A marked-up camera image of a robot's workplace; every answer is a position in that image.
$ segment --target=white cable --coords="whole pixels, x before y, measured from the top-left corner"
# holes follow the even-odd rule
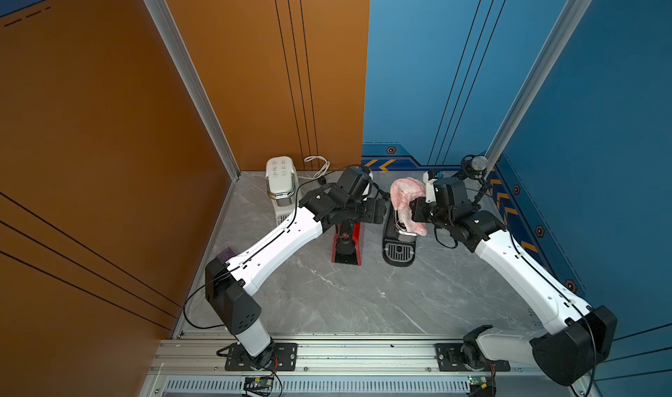
[[[305,159],[303,160],[303,162],[310,162],[310,161],[313,160],[313,159],[322,159],[322,160],[324,161],[324,165],[322,166],[322,168],[320,168],[320,170],[317,171],[317,172],[315,173],[315,175],[313,175],[313,176],[299,176],[298,178],[301,178],[301,179],[304,179],[304,180],[317,180],[318,178],[320,178],[321,176],[323,176],[324,174],[326,174],[327,171],[329,171],[329,166],[331,165],[331,162],[328,161],[328,160],[327,160],[325,157],[323,157],[323,156],[319,156],[319,155],[317,155],[317,156],[315,156],[315,155],[314,155],[314,156],[309,156],[309,157],[305,158]]]

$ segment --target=mounting plate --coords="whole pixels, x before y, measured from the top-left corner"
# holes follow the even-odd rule
[[[273,356],[278,357],[278,368],[276,371],[293,371],[296,368],[297,349],[298,345],[296,343],[275,343]],[[254,368],[254,364],[249,359],[249,356],[247,356],[247,351],[239,343],[231,344],[224,369],[227,371],[264,371],[264,369]]]
[[[436,359],[439,363],[439,370],[441,372],[488,372],[489,369],[482,369],[480,371],[473,371],[469,369],[462,361],[460,356],[460,349],[462,343],[437,343],[434,344],[436,351]],[[495,371],[509,372],[511,366],[508,361],[495,361]]]

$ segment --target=red stand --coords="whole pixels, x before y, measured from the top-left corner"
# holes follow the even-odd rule
[[[331,262],[332,263],[342,263],[347,265],[362,265],[362,256],[359,253],[359,229],[361,225],[359,222],[355,223],[355,226],[352,229],[352,233],[343,232],[341,230],[341,225],[336,225],[336,233],[334,234],[334,244],[331,253]],[[350,254],[343,254],[336,251],[336,244],[339,241],[349,241],[352,240],[355,242],[354,251]]]

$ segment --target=marble floor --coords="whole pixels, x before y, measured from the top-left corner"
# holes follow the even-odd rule
[[[422,178],[399,171],[374,176],[386,191],[398,178]],[[491,199],[481,203],[498,215]],[[245,172],[208,260],[226,247],[242,252],[274,227],[264,173]],[[298,250],[255,294],[270,333],[418,333],[460,339],[480,325],[532,328],[537,320],[513,288],[463,245],[445,249],[428,234],[419,238],[412,265],[392,267],[382,259],[383,225],[365,224],[362,265],[339,265],[331,262],[333,229]],[[446,231],[439,235],[452,243]],[[220,324],[203,293],[189,302],[188,316],[200,326]]]

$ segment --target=pink cloth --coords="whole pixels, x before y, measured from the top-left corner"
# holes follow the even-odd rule
[[[390,188],[392,207],[397,211],[399,220],[406,226],[406,230],[425,236],[425,224],[414,222],[411,219],[411,208],[408,204],[418,197],[425,196],[425,185],[414,178],[402,178],[392,183]]]

